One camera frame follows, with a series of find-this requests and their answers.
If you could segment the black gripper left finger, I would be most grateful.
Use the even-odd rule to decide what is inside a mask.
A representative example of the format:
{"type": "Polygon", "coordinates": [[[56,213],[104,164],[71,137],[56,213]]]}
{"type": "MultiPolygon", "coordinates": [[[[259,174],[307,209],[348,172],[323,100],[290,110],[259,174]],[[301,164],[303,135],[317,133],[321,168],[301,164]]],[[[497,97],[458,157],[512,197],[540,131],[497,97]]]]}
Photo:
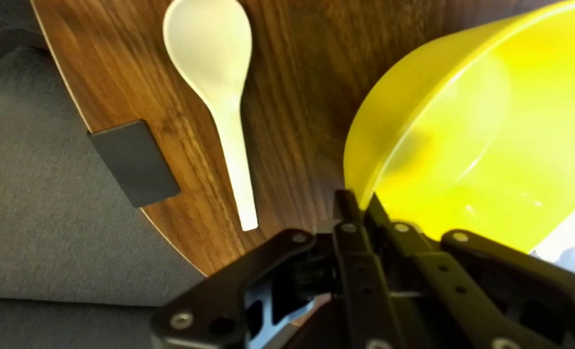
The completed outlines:
{"type": "Polygon", "coordinates": [[[350,345],[352,349],[404,349],[365,215],[350,190],[336,190],[334,203],[338,223],[332,226],[332,242],[350,345]]]}

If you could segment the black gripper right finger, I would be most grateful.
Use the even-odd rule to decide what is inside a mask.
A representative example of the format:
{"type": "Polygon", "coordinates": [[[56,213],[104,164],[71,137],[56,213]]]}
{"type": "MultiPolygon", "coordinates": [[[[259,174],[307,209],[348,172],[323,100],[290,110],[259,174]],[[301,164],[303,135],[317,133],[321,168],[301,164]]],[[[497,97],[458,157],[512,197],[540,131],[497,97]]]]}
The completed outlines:
{"type": "Polygon", "coordinates": [[[412,225],[390,221],[377,197],[367,205],[375,230],[387,240],[392,269],[406,265],[406,275],[423,287],[456,325],[472,349],[551,349],[553,343],[534,329],[509,320],[476,285],[464,267],[433,246],[412,225]]]}

